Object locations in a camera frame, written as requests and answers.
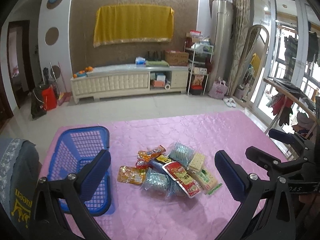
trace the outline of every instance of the blue gripper pad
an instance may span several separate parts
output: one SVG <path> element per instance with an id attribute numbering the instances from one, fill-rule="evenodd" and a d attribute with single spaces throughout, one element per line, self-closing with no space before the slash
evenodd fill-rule
<path id="1" fill-rule="evenodd" d="M 108 150 L 101 150 L 93 161 L 85 165 L 78 173 L 77 188 L 82 202 L 92 199 L 103 176 L 111 164 L 111 155 Z"/>
<path id="2" fill-rule="evenodd" d="M 246 189 L 249 187 L 248 174 L 223 150 L 216 153 L 214 162 L 234 200 L 243 202 L 246 198 Z"/>
<path id="3" fill-rule="evenodd" d="M 283 142 L 285 144 L 294 143 L 291 133 L 285 133 L 276 129 L 270 129 L 268 135 L 270 138 L 275 139 L 279 142 Z"/>

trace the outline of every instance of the shoe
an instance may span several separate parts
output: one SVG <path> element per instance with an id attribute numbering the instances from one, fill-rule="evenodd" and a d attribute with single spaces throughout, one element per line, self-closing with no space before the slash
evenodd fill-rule
<path id="1" fill-rule="evenodd" d="M 223 98 L 223 102 L 225 102 L 227 106 L 232 107 L 229 100 L 230 100 L 230 98 Z"/>
<path id="2" fill-rule="evenodd" d="M 229 103 L 231 104 L 232 107 L 234 107 L 234 108 L 237 107 L 236 102 L 234 101 L 233 98 L 229 98 Z"/>

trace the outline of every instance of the white floor tile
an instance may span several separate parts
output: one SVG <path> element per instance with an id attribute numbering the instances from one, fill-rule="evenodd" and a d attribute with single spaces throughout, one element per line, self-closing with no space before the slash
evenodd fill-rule
<path id="1" fill-rule="evenodd" d="M 70 102 L 48 111 L 46 115 L 33 120 L 30 114 L 29 99 L 1 133 L 2 136 L 23 138 L 36 144 L 40 161 L 43 162 L 46 152 L 58 128 L 76 124 L 95 124 L 114 121 L 153 119 L 160 117 L 203 114 L 241 110 L 255 124 L 265 130 L 266 126 L 247 109 L 237 105 L 228 107 L 222 100 L 208 96 L 187 96 L 185 94 L 166 94 L 127 98 L 108 98 L 94 102 L 93 98 L 81 99 L 76 105 Z"/>

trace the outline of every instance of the patterned wallpaper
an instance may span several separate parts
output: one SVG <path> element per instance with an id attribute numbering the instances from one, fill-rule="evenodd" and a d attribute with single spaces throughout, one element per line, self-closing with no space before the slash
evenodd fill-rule
<path id="1" fill-rule="evenodd" d="M 170 43 L 126 43 L 93 47 L 97 10 L 112 4 L 159 4 L 171 6 L 174 13 L 174 34 Z M 134 63 L 147 51 L 183 50 L 186 32 L 196 29 L 198 0 L 72 0 L 70 12 L 70 54 L 73 72 L 86 66 Z"/>

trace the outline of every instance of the screw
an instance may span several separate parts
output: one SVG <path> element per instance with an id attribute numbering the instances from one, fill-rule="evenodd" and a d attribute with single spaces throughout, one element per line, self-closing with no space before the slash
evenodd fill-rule
<path id="1" fill-rule="evenodd" d="M 39 179 L 39 183 L 44 183 L 47 181 L 47 178 L 46 177 L 42 177 Z"/>
<path id="2" fill-rule="evenodd" d="M 69 180 L 74 180 L 76 178 L 76 174 L 75 173 L 70 173 L 69 175 L 68 175 L 68 179 Z"/>
<path id="3" fill-rule="evenodd" d="M 284 177 L 280 177 L 280 178 L 279 178 L 279 181 L 280 181 L 282 184 L 284 184 L 284 183 L 287 182 L 287 180 L 286 180 Z"/>
<path id="4" fill-rule="evenodd" d="M 251 173 L 251 174 L 249 175 L 249 178 L 252 179 L 252 180 L 257 180 L 257 179 L 258 179 L 258 175 L 255 174 L 255 173 Z"/>

